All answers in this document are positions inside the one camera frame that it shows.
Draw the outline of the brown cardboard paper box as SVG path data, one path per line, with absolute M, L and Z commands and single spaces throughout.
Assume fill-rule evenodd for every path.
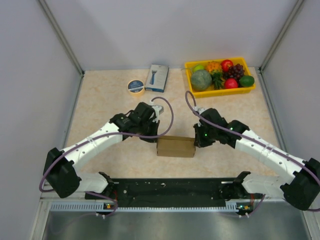
M 196 153 L 195 139 L 181 136 L 162 136 L 157 140 L 156 151 L 160 157 L 193 158 Z

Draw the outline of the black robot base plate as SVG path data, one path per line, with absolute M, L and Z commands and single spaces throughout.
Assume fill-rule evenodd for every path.
M 101 194 L 116 199 L 121 208 L 224 207 L 229 200 L 255 200 L 261 193 L 236 190 L 227 178 L 114 178 Z

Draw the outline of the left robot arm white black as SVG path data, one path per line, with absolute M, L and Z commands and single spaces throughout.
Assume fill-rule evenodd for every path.
M 114 191 L 113 181 L 103 172 L 84 173 L 82 167 L 105 149 L 138 134 L 141 140 L 153 142 L 158 134 L 159 116 L 164 111 L 160 105 L 140 102 L 129 113 L 118 113 L 105 125 L 80 142 L 62 150 L 56 147 L 47 154 L 44 167 L 46 181 L 60 198 L 75 192 L 94 192 L 109 198 Z

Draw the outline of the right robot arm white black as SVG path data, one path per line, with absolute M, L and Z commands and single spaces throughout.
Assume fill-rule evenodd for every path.
M 227 122 L 214 108 L 200 108 L 194 114 L 199 117 L 194 125 L 197 147 L 208 147 L 215 142 L 229 145 L 254 157 L 277 174 L 241 172 L 232 183 L 237 197 L 245 198 L 249 194 L 274 196 L 299 210 L 312 211 L 311 205 L 320 193 L 318 160 L 295 157 L 263 140 L 242 122 Z

